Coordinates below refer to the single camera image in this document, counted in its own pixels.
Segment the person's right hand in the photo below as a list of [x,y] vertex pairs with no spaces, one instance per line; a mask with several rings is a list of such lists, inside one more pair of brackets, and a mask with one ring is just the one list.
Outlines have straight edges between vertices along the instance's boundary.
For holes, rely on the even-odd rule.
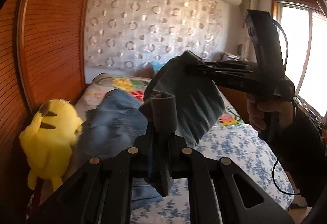
[[258,132],[266,129],[264,120],[265,113],[278,113],[279,128],[289,127],[294,119],[294,106],[292,102],[282,100],[268,100],[258,102],[257,98],[250,94],[245,94],[247,109],[251,126]]

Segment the person's right forearm dark sleeve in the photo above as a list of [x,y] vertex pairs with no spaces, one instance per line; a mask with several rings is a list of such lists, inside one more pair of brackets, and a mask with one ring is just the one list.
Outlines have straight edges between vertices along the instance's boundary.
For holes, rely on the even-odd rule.
[[297,106],[295,109],[292,124],[276,132],[269,146],[313,207],[326,186],[326,144],[309,116]]

